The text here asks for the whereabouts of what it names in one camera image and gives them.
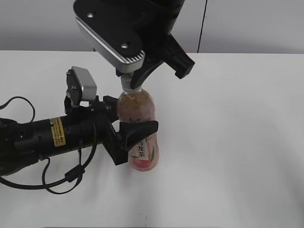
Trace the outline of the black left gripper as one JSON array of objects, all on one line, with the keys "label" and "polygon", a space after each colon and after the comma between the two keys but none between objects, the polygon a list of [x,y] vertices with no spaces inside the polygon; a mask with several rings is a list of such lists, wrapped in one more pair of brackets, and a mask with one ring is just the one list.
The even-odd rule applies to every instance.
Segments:
[{"label": "black left gripper", "polygon": [[77,150],[79,145],[90,147],[94,144],[102,144],[115,165],[128,162],[128,152],[125,150],[132,149],[138,142],[156,133],[159,123],[157,121],[120,122],[120,136],[112,126],[112,123],[119,119],[117,103],[117,98],[107,95],[103,97],[103,101],[95,100],[87,107],[73,108],[71,100],[66,99],[63,126],[67,148]]}]

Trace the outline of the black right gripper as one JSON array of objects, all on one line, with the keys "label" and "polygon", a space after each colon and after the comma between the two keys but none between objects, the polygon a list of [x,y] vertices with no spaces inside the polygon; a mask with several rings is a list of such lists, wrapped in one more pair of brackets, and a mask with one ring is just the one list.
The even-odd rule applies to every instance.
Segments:
[{"label": "black right gripper", "polygon": [[[130,87],[140,87],[148,76],[164,62],[179,79],[187,76],[195,62],[186,54],[172,36],[173,23],[117,23],[115,29],[122,32],[122,38],[131,48],[140,44],[145,52],[143,66],[134,71]],[[124,73],[116,69],[116,75]]]}]

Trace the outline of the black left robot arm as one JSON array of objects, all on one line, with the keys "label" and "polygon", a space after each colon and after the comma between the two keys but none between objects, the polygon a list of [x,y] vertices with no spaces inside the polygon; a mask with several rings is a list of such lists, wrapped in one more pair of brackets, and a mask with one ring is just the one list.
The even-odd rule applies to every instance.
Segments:
[{"label": "black left robot arm", "polygon": [[157,121],[120,123],[117,99],[105,96],[87,107],[70,108],[68,114],[30,123],[9,119],[0,121],[0,174],[12,175],[45,157],[102,144],[115,165],[128,162],[129,151],[140,141],[158,131]]}]

